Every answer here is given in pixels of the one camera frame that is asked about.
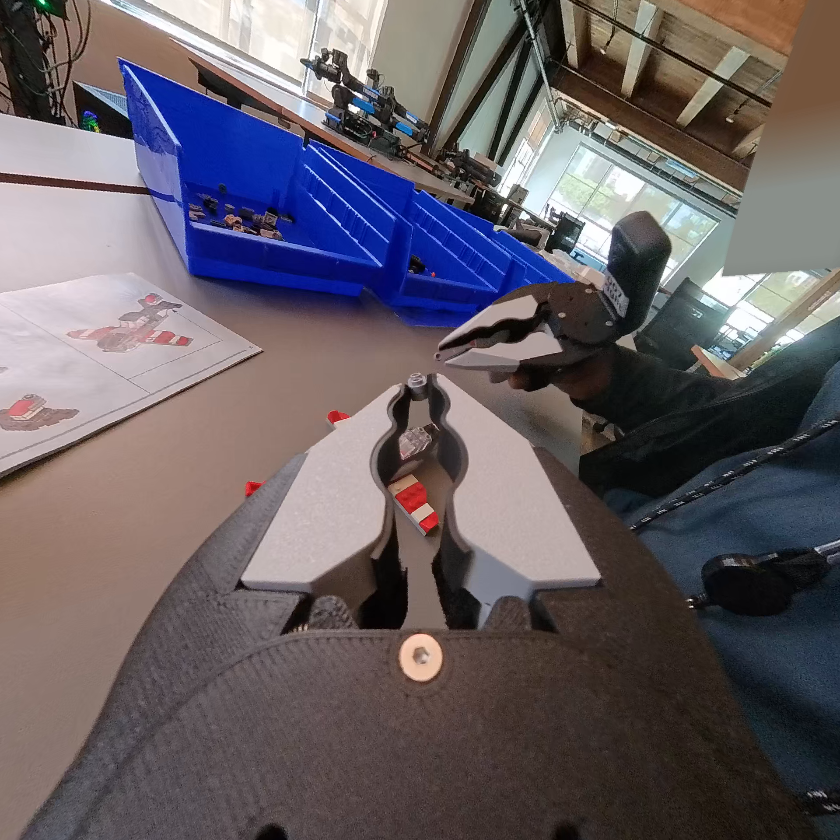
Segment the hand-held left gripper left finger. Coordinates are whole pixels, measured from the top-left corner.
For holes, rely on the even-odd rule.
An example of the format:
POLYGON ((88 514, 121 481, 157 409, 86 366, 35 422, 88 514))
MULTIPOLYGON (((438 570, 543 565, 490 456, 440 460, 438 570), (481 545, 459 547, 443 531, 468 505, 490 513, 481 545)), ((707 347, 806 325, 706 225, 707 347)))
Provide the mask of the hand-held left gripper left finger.
POLYGON ((406 570, 386 485, 411 401, 393 385, 310 447, 242 573, 245 588, 334 595, 362 627, 403 625, 406 570))

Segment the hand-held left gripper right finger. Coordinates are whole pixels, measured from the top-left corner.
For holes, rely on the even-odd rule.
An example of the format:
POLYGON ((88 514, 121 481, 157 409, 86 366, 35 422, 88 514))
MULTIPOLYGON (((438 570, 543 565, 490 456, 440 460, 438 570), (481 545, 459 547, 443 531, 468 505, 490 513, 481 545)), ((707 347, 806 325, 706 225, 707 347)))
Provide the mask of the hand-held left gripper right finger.
POLYGON ((601 574, 530 442, 441 374, 428 380, 437 461, 451 479, 433 573, 450 629, 494 605, 595 587, 601 574))

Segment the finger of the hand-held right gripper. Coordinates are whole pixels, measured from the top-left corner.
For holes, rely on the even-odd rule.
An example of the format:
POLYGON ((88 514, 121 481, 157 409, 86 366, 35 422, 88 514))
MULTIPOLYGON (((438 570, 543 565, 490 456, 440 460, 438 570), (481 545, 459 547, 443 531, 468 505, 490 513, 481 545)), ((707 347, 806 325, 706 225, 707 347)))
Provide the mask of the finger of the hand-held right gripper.
POLYGON ((518 341, 540 329, 551 331, 560 341, 561 307, 573 291, 571 282, 549 282, 514 290, 479 311, 444 339, 437 347, 437 358, 448 359, 448 352, 473 339, 498 336, 501 341, 518 341))
POLYGON ((501 341, 498 336, 473 339, 448 352, 448 367, 466 371, 510 374, 532 367, 557 369, 565 363, 560 341, 546 329, 518 341, 501 341))

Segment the medium blue plastic bin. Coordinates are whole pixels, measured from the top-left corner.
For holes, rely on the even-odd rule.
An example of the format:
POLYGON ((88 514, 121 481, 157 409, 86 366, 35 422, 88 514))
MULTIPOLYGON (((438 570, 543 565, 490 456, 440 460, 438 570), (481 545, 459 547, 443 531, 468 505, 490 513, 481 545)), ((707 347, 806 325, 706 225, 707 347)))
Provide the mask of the medium blue plastic bin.
POLYGON ((465 213, 426 192, 415 192, 399 213, 397 257, 383 270, 375 294, 393 309, 453 312, 470 318, 501 297, 509 255, 465 213), (426 266, 408 272, 410 255, 426 266))

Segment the brick building instruction booklet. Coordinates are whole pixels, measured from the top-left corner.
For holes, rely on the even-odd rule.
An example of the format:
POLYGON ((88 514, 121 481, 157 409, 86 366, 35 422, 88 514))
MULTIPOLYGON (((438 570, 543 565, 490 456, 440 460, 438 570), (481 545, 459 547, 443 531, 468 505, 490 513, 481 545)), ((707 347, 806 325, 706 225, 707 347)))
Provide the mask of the brick building instruction booklet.
POLYGON ((134 273, 1 295, 1 476, 262 349, 134 273))

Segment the grey desk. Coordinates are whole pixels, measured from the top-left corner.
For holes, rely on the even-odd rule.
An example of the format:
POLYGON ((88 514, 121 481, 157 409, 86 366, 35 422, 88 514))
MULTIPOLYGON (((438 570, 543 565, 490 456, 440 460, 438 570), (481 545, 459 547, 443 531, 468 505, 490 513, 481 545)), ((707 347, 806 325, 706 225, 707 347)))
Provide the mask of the grey desk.
POLYGON ((2 838, 88 735, 193 552, 263 481, 413 372, 446 329, 370 296, 190 276, 133 143, 2 115, 2 291, 132 272, 262 353, 2 481, 2 838))

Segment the small blue plastic bin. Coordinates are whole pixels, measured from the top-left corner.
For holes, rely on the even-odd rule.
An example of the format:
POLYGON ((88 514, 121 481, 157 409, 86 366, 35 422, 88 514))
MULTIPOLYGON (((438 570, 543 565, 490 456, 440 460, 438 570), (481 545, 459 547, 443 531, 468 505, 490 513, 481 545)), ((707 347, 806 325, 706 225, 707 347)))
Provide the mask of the small blue plastic bin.
POLYGON ((528 245, 511 236, 506 230, 495 231, 491 238, 511 259, 511 266, 499 287, 501 296, 521 287, 545 284, 551 281, 558 283, 575 282, 572 276, 563 272, 528 245))

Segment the black office chair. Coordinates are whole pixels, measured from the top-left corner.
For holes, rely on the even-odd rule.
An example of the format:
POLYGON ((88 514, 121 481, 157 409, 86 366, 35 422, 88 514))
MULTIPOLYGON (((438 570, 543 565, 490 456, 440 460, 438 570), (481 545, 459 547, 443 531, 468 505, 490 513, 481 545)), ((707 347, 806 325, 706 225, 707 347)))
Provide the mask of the black office chair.
POLYGON ((697 362, 691 349, 709 346, 730 309, 685 278, 639 331, 634 339, 636 350, 663 361, 670 369, 686 371, 697 362))

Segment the far window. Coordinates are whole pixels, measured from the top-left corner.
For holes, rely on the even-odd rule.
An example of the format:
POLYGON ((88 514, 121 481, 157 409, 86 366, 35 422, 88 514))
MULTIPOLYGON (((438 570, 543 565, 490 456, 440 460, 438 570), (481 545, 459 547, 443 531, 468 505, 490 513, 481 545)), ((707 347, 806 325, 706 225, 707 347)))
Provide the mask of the far window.
POLYGON ((701 210, 615 165, 579 144, 557 181, 544 210, 566 213, 583 223, 578 245, 605 258, 616 223, 634 212, 650 213, 666 232, 671 254, 666 274, 672 274, 718 225, 701 210))

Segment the black badge reel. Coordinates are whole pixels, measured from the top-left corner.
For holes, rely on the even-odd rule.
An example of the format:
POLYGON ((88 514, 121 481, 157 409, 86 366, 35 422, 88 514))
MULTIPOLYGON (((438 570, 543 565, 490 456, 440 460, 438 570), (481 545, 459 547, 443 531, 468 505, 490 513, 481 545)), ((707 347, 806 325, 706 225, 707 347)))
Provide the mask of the black badge reel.
POLYGON ((838 540, 761 555, 721 554, 703 564, 703 592, 686 604, 695 611, 716 606, 741 616, 777 615, 795 595, 824 581, 838 563, 838 540))

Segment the pile of small dark bricks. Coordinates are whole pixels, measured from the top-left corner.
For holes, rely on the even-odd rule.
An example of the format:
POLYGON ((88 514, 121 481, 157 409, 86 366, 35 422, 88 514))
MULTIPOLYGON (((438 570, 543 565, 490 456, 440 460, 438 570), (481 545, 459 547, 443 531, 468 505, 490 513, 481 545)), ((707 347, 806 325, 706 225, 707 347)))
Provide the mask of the pile of small dark bricks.
POLYGON ((187 201, 187 214, 192 223, 229 233, 259 236, 282 241, 284 230, 297 222, 290 213, 273 207, 262 212, 225 200, 224 194, 198 193, 187 201))

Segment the long wooden table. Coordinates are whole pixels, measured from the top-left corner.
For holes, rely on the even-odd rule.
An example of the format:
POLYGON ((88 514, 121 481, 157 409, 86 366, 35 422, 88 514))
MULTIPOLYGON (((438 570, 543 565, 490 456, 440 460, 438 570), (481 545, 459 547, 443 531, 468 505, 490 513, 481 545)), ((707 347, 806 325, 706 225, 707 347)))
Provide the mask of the long wooden table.
POLYGON ((294 126, 300 129, 307 140, 318 140, 357 160, 399 175, 412 182, 418 190, 426 191, 441 200, 459 207, 467 207, 473 203, 471 196, 423 167, 403 159, 390 159, 383 153, 370 150, 328 129, 323 124, 326 112, 319 105, 213 58, 180 40, 174 38, 173 43, 195 67, 199 83, 213 95, 225 100, 229 106, 235 109, 251 108, 269 114, 278 119, 283 127, 294 126))

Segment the large blue plastic bin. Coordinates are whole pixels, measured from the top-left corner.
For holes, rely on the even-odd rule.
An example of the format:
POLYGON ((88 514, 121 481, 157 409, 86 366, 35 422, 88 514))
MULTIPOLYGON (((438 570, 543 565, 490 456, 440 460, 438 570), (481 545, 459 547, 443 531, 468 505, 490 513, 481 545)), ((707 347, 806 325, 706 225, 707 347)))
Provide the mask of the large blue plastic bin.
POLYGON ((143 180, 189 272, 333 295, 375 294, 397 257, 399 216, 293 133, 119 59, 143 180), (297 222, 282 241, 192 223, 195 194, 297 222))

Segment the large window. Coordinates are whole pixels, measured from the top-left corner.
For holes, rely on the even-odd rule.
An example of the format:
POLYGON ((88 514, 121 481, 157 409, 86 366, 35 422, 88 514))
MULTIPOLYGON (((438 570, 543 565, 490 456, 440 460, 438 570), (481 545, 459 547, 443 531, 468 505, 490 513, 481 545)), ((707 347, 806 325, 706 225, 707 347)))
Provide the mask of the large window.
POLYGON ((322 49, 342 51, 353 74, 371 67, 386 1, 150 1, 115 6, 210 55, 282 78, 316 98, 329 87, 302 65, 322 49))

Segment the black metal rack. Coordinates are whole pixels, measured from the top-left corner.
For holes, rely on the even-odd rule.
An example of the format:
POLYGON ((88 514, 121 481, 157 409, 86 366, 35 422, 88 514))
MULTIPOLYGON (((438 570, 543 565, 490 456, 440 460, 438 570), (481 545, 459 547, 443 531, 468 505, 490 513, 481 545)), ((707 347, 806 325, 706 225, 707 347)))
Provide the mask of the black metal rack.
POLYGON ((91 12, 90 2, 1 2, 2 100, 14 115, 75 125, 67 98, 91 12))

